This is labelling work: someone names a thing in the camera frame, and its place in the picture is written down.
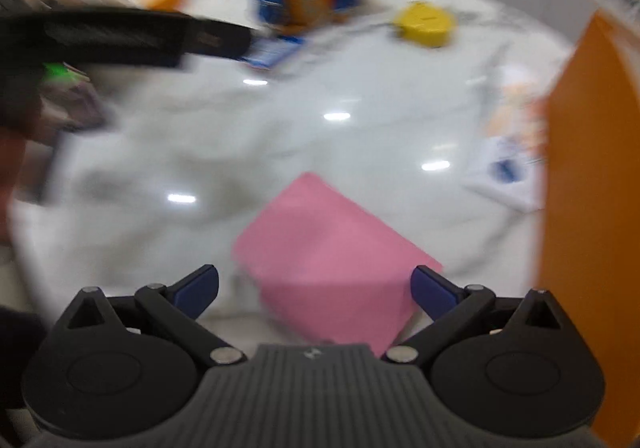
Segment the person's left hand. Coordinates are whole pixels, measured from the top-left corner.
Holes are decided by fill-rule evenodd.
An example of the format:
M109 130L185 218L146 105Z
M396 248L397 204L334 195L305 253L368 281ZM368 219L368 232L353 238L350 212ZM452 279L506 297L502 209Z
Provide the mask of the person's left hand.
M28 142L42 142L43 127L36 123L30 130L1 127L1 244L11 241L9 206L15 187L20 183Z

